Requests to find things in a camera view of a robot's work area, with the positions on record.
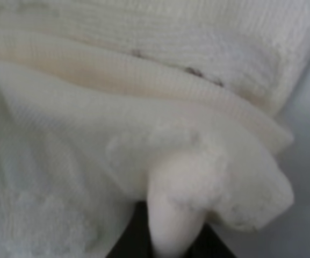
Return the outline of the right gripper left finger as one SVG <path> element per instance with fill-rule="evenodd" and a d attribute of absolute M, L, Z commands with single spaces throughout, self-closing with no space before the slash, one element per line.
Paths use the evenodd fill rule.
<path fill-rule="evenodd" d="M 139 202 L 136 204 L 129 224 L 106 257 L 154 257 L 148 227 L 148 211 L 145 202 Z"/>

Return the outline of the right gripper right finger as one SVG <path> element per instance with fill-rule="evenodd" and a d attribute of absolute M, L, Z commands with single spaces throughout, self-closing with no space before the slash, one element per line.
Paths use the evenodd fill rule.
<path fill-rule="evenodd" d="M 198 237 L 187 251 L 186 257 L 235 258 L 235 255 L 209 225 L 204 225 Z"/>

